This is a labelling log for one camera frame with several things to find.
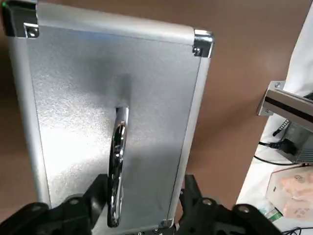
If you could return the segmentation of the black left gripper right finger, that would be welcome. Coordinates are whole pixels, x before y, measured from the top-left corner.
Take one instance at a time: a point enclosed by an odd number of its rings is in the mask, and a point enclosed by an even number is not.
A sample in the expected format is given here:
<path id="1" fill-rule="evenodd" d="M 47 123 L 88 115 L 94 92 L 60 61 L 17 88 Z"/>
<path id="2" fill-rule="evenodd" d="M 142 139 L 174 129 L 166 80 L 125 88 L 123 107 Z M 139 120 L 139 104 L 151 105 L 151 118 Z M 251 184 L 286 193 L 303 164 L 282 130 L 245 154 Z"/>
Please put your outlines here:
<path id="1" fill-rule="evenodd" d="M 183 215 L 177 235 L 281 235 L 257 208 L 237 204 L 228 209 L 212 198 L 203 197 L 194 175 L 185 175 L 179 196 Z"/>

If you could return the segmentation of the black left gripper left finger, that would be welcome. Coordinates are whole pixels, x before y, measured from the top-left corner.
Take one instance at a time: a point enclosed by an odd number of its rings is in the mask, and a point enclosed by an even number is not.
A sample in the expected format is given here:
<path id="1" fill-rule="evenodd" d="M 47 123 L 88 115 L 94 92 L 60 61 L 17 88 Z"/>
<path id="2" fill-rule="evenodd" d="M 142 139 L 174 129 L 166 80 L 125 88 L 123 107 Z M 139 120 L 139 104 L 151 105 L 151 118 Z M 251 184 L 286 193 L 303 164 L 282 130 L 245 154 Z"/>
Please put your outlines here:
<path id="1" fill-rule="evenodd" d="M 107 203 L 108 176 L 99 174 L 83 195 L 59 206 L 25 205 L 0 224 L 2 235 L 90 235 Z"/>

